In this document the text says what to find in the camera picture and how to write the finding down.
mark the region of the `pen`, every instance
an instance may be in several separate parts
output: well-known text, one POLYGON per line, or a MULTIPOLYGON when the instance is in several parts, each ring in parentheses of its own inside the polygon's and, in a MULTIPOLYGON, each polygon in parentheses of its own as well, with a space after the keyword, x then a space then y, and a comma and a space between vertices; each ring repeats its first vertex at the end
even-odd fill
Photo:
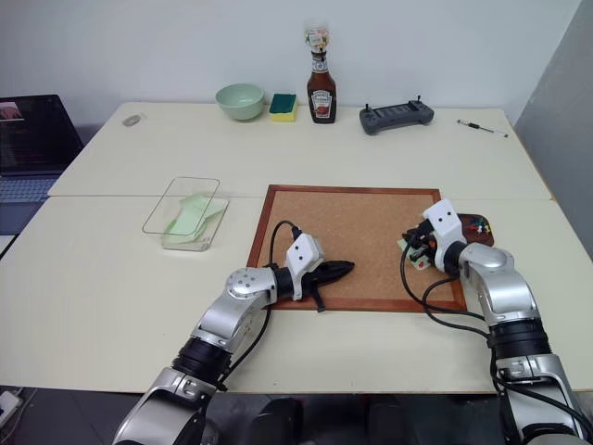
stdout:
POLYGON ((468 127, 475 128, 476 130, 484 130, 485 132, 500 134, 502 137, 509 137, 509 135, 506 133, 500 132, 499 130, 490 130, 489 128, 482 127, 477 123, 462 121, 461 119, 457 119, 457 123, 460 123, 461 125, 467 125, 468 127))

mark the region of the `white table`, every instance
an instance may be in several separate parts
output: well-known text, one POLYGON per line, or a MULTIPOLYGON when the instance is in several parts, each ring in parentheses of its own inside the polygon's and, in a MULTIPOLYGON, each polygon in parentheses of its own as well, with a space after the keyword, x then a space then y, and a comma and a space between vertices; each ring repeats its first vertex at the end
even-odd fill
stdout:
MULTIPOLYGON (((144 391, 170 364, 227 275, 246 264, 262 199, 233 198, 203 253, 163 250, 143 234, 154 204, 52 197, 37 212, 0 261, 3 384, 144 391)), ((491 221, 496 245, 512 252, 536 295, 573 388, 593 388, 593 268, 557 204, 453 204, 491 221)), ((227 382, 244 392, 481 392, 492 388, 488 361, 483 339, 421 313, 275 311, 227 382)))
POLYGON ((263 197, 268 184, 439 188, 449 198, 550 199, 500 109, 437 109, 428 126, 376 136, 358 108, 316 125, 228 119, 216 105, 122 105, 62 174, 52 196, 158 196, 176 176, 213 177, 232 197, 263 197), (121 122, 145 116, 133 127, 121 122), (476 121, 503 138, 459 125, 476 121))

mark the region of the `laptop screen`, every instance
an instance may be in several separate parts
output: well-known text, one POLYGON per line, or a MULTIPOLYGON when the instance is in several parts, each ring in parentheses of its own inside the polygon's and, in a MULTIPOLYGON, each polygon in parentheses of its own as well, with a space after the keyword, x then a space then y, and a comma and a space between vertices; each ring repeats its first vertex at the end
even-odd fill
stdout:
POLYGON ((57 95, 0 97, 0 174, 63 172, 81 150, 57 95))

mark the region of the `laptop keyboard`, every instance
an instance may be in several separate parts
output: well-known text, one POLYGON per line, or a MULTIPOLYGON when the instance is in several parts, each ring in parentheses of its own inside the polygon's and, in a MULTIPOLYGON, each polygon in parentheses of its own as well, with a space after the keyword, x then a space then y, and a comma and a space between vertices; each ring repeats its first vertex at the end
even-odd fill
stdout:
POLYGON ((0 180, 0 203, 45 201, 55 181, 56 178, 0 180))

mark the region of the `small coin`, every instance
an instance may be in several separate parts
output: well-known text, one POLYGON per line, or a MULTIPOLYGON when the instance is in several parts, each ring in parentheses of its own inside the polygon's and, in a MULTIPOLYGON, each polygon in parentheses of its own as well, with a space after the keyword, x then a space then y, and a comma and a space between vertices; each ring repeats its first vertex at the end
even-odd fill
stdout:
POLYGON ((140 119, 142 119, 142 118, 140 117, 139 114, 134 114, 134 115, 130 116, 129 118, 124 119, 122 123, 126 127, 132 127, 133 125, 138 123, 140 121, 140 119))

